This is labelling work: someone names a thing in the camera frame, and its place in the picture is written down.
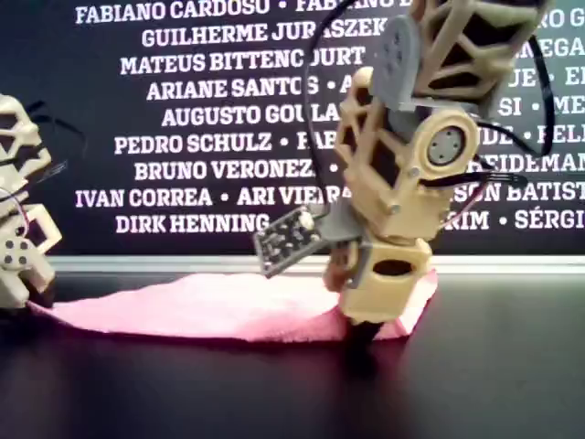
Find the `humanoid robot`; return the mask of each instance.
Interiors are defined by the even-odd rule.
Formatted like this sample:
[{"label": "humanoid robot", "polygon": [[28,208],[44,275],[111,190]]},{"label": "humanoid robot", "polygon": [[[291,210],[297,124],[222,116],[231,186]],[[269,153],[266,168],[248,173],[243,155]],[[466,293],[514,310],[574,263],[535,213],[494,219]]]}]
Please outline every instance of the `humanoid robot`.
[{"label": "humanoid robot", "polygon": [[6,95],[0,95],[0,145],[0,310],[20,310],[31,296],[51,305],[55,271],[45,254],[61,234],[43,205],[22,204],[29,179],[51,155],[23,105]]},{"label": "humanoid robot", "polygon": [[[317,28],[307,58],[316,34],[354,2],[342,2]],[[477,155],[478,127],[507,134],[532,155],[550,153],[554,102],[533,37],[550,4],[414,0],[408,14],[389,19],[373,66],[355,72],[340,107],[335,151],[351,198],[302,206],[255,234],[262,273],[272,277],[329,248],[324,284],[340,293],[350,338],[368,342],[384,323],[399,317],[430,269],[429,241],[457,218],[449,217],[454,188],[479,183],[465,211],[493,181],[527,183],[521,176],[495,172]],[[516,53],[527,42],[546,107],[547,135],[539,153],[487,122]],[[305,123],[312,134],[311,121],[305,117]],[[487,172],[467,172],[472,161]],[[318,167],[315,173],[319,177]]]}]

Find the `black cable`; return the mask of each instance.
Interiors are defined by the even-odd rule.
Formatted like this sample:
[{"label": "black cable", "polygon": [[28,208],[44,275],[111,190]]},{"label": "black cable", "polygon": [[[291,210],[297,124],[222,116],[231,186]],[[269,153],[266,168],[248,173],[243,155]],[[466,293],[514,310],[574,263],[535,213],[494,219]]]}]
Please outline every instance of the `black cable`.
[{"label": "black cable", "polygon": [[315,180],[317,182],[317,187],[321,191],[321,195],[323,196],[324,200],[324,213],[320,215],[320,217],[324,217],[329,214],[331,211],[331,204],[327,199],[327,190],[323,181],[323,166],[319,159],[318,149],[317,149],[317,140],[314,135],[314,126],[313,126],[313,119],[311,118],[311,103],[309,101],[309,69],[311,67],[311,63],[314,60],[314,51],[319,45],[319,41],[323,36],[323,33],[326,29],[328,29],[331,24],[337,20],[346,10],[350,7],[353,3],[357,0],[344,0],[339,5],[337,5],[334,9],[332,9],[324,20],[319,23],[316,30],[314,31],[311,39],[309,39],[309,43],[304,50],[303,56],[303,76],[302,76],[302,87],[303,87],[303,118],[304,118],[304,129],[307,132],[307,145],[309,148],[309,153],[311,154],[311,160],[313,163],[313,170]]},{"label": "black cable", "polygon": [[[43,107],[45,107],[47,109],[49,114],[34,115],[34,112],[38,111],[39,109],[41,109]],[[36,123],[36,124],[50,123],[51,127],[52,127],[53,134],[55,134],[57,132],[57,128],[61,128],[65,131],[68,131],[70,133],[77,135],[83,143],[83,148],[81,150],[81,156],[84,157],[86,155],[89,143],[88,143],[88,140],[86,138],[85,133],[83,133],[75,125],[54,117],[46,102],[44,102],[44,101],[33,102],[33,103],[29,104],[27,107],[25,107],[25,111],[28,113],[28,116],[30,117],[30,120],[32,123]],[[8,158],[6,160],[0,160],[0,166],[14,165],[14,166],[16,166],[17,169],[19,169],[21,166],[24,165],[24,163],[27,160],[38,158],[38,153],[45,148],[46,148],[45,144],[40,144],[40,145],[37,145],[34,147],[27,148],[27,149],[23,150],[20,154],[16,155],[15,157]],[[21,193],[30,190],[30,188],[32,186],[34,186],[38,183],[41,183],[41,182],[59,174],[59,173],[61,173],[62,171],[67,169],[67,166],[68,166],[68,161],[65,160],[61,163],[58,163],[58,164],[50,167],[49,169],[39,169],[36,173],[36,176],[39,176],[39,177],[36,177],[35,175],[28,176],[27,183],[22,188],[11,193],[9,197],[0,198],[0,202],[7,201],[8,199],[10,199],[12,197],[17,197]]]},{"label": "black cable", "polygon": [[540,82],[540,89],[542,93],[542,102],[544,103],[545,106],[544,109],[545,125],[547,128],[545,130],[545,140],[542,146],[542,150],[538,152],[536,149],[530,147],[524,140],[519,138],[511,131],[505,129],[503,126],[495,125],[487,121],[478,121],[477,126],[489,128],[491,130],[497,131],[500,134],[504,134],[525,153],[530,154],[537,158],[542,158],[546,155],[549,155],[552,152],[555,125],[557,124],[556,122],[557,116],[555,114],[555,96],[552,91],[552,86],[550,84],[550,77],[548,76],[547,64],[544,61],[544,56],[542,55],[542,50],[540,49],[540,45],[538,44],[537,38],[533,35],[528,40],[528,44],[530,45],[530,49],[532,50],[534,64],[535,67],[537,68],[538,81]]}]

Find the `red cloth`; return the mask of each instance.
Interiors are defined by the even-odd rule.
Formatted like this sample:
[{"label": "red cloth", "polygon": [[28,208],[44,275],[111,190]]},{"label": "red cloth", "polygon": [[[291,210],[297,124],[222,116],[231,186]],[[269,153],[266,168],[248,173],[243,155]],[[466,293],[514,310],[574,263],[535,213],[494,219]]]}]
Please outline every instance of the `red cloth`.
[{"label": "red cloth", "polygon": [[[404,315],[386,324],[378,338],[410,334],[436,287],[433,271],[417,285]],[[101,333],[309,342],[343,337],[338,297],[318,277],[191,274],[170,284],[57,303],[53,309],[29,305],[62,324]]]}]

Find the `black table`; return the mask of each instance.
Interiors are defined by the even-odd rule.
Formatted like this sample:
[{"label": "black table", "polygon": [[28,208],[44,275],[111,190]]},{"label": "black table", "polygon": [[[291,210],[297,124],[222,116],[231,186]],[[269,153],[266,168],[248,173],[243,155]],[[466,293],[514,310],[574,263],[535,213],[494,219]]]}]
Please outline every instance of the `black table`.
[{"label": "black table", "polygon": [[[66,275],[61,300],[172,275]],[[585,436],[585,277],[441,277],[408,341],[335,346],[0,333],[0,438]]]}]

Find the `white ledge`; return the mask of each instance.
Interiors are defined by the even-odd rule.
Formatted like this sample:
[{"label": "white ledge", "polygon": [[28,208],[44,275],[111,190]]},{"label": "white ledge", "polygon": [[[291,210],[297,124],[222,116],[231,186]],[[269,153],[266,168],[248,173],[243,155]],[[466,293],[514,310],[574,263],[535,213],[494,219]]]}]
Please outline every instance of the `white ledge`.
[{"label": "white ledge", "polygon": [[[255,256],[51,256],[62,273],[257,273]],[[286,273],[319,274],[325,256],[305,258]],[[438,273],[583,274],[585,256],[434,256]]]}]

